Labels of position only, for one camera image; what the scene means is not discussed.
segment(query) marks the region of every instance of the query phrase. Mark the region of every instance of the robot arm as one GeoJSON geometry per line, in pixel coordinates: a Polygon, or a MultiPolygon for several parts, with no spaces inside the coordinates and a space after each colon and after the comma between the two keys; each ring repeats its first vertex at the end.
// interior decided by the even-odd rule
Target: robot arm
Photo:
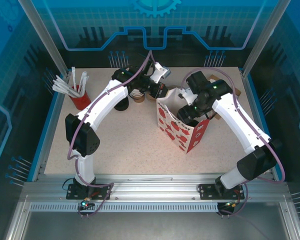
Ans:
{"type": "MultiPolygon", "coordinates": [[[[108,92],[110,89],[124,83],[132,75],[138,71],[138,67],[129,66],[127,68],[120,68],[112,76],[112,80],[109,81],[106,88],[100,93],[102,97],[92,108],[88,117],[84,120],[77,137],[75,138],[73,145],[73,154],[78,156],[78,170],[80,176],[87,183],[93,183],[95,180],[95,174],[93,172],[93,153],[97,150],[100,145],[100,139],[98,138],[96,131],[99,124],[105,118],[105,116],[115,108],[117,110],[123,111],[129,106],[128,94],[133,89],[138,89],[142,93],[149,93],[154,98],[160,98],[166,96],[168,89],[160,82],[161,78],[166,78],[170,74],[170,70],[162,67],[158,62],[154,64],[154,71],[152,75],[145,75],[151,64],[148,64],[146,68],[131,82],[127,85],[121,86],[116,90],[108,92]],[[124,107],[116,108],[118,105],[125,105],[124,107]]],[[[99,96],[84,110],[79,112],[76,116],[69,114],[65,118],[65,129],[66,129],[66,139],[71,143],[74,133],[80,124],[81,120],[87,114],[89,108],[99,96]]],[[[79,185],[86,186],[80,178],[76,175],[75,180],[79,185]]]]}
{"type": "MultiPolygon", "coordinates": [[[[233,91],[224,80],[211,83],[202,72],[196,72],[186,82],[189,88],[181,90],[179,96],[184,98],[188,105],[178,111],[177,117],[188,124],[194,118],[214,110],[229,125],[247,154],[237,162],[232,170],[215,180],[215,187],[221,196],[228,190],[247,180],[253,180],[276,165],[276,160],[268,148],[236,111],[233,91]]],[[[274,150],[277,149],[280,144],[277,141],[271,141],[270,137],[254,123],[239,104],[238,107],[248,122],[258,130],[260,136],[274,150]]]]}

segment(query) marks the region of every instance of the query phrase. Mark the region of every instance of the speckled tabletop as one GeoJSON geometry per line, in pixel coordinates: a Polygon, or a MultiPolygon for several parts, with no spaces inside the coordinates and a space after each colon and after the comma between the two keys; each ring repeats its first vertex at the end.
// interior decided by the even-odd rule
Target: speckled tabletop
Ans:
{"type": "MultiPolygon", "coordinates": [[[[164,83],[180,85],[183,77],[194,67],[172,67],[171,75],[164,83]]],[[[242,91],[239,102],[252,117],[251,108],[237,67],[220,67],[233,79],[242,91]]],[[[76,69],[79,78],[87,71],[89,80],[86,91],[91,100],[105,88],[114,72],[113,68],[76,69]]],[[[205,70],[223,78],[222,74],[205,70]]],[[[65,118],[69,113],[76,115],[69,97],[65,97],[54,133],[47,160],[45,174],[74,174],[74,160],[67,160],[69,143],[66,140],[65,118]]],[[[97,130],[100,146],[94,154],[93,169],[96,174],[197,174],[224,173],[232,169],[245,152],[235,134],[223,119],[212,119],[201,142],[188,154],[175,145],[157,127],[156,103],[145,99],[135,103],[129,99],[125,111],[111,110],[97,130]]]]}

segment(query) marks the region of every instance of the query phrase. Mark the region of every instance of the glass wall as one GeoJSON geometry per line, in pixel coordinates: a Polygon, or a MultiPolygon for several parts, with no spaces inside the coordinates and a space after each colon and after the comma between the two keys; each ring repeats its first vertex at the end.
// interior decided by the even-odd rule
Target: glass wall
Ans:
{"type": "Polygon", "coordinates": [[[300,192],[300,0],[290,2],[251,71],[292,193],[300,192]]]}
{"type": "Polygon", "coordinates": [[[53,99],[49,73],[59,74],[18,1],[0,1],[0,240],[29,169],[12,157],[33,160],[53,99]]]}
{"type": "Polygon", "coordinates": [[[147,50],[168,67],[242,67],[277,0],[33,3],[68,67],[138,63],[147,50]]]}

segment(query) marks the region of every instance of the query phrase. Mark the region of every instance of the stacked cups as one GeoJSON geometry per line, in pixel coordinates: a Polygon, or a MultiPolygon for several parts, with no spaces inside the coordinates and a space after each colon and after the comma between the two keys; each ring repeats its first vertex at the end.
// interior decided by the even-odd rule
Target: stacked cups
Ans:
{"type": "Polygon", "coordinates": [[[141,93],[139,90],[134,89],[131,93],[130,96],[133,98],[133,100],[136,103],[142,103],[145,100],[145,95],[141,93]]]}

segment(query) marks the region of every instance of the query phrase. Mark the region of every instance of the metal bracket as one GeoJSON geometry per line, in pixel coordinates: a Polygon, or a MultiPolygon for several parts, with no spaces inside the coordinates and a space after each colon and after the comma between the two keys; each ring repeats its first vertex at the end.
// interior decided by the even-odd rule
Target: metal bracket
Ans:
{"type": "MultiPolygon", "coordinates": [[[[93,193],[96,193],[91,199],[92,200],[103,200],[105,199],[105,196],[107,194],[107,191],[109,190],[108,187],[94,187],[93,193]]],[[[75,184],[69,184],[68,190],[66,193],[66,199],[67,200],[83,200],[86,197],[88,197],[88,193],[86,191],[83,191],[81,188],[76,187],[75,184]]]]}
{"type": "Polygon", "coordinates": [[[240,200],[245,199],[245,194],[242,186],[236,186],[220,196],[214,184],[199,184],[197,191],[200,194],[201,200],[240,200]]]}

